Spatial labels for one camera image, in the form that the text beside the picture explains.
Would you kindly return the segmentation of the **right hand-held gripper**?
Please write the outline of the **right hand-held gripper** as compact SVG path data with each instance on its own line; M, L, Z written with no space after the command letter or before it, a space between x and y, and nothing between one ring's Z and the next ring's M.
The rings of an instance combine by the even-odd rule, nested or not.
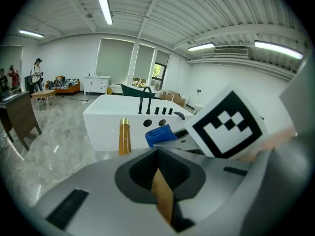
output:
M268 134L264 120L245 95L227 85L194 117L175 140L154 147L175 148L208 157L237 159L248 153Z

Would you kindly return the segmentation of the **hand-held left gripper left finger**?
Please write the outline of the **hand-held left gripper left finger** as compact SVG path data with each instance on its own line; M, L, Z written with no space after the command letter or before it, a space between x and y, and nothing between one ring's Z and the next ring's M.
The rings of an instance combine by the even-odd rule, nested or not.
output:
M154 204L140 204L127 198L116 186L116 170L149 149L135 149L87 165L54 186L35 205L45 219L73 191L87 192L65 232L74 236L174 236Z

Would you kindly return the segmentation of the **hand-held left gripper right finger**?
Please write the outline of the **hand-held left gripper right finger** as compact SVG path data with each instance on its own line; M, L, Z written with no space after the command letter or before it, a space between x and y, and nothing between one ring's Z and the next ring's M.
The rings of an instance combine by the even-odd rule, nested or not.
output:
M252 163L159 147L158 166L173 191L171 223L159 233L240 233L249 206L239 189Z

